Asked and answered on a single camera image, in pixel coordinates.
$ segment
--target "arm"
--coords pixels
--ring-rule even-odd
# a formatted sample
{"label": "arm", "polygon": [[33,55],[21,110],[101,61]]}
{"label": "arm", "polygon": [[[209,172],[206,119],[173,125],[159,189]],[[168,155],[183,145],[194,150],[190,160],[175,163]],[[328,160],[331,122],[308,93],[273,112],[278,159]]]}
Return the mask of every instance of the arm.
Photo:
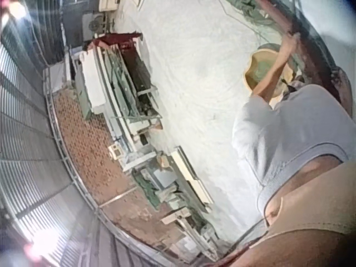
{"label": "arm", "polygon": [[288,62],[289,57],[293,54],[298,46],[300,34],[293,36],[286,35],[282,39],[282,45],[277,56],[277,60],[272,68],[267,72],[266,76],[257,84],[252,94],[263,98],[269,103],[272,99],[273,92],[277,86],[283,69]]}
{"label": "arm", "polygon": [[111,49],[110,46],[107,43],[103,42],[103,41],[99,41],[97,46],[99,46],[101,48],[104,48],[105,50],[110,50]]}

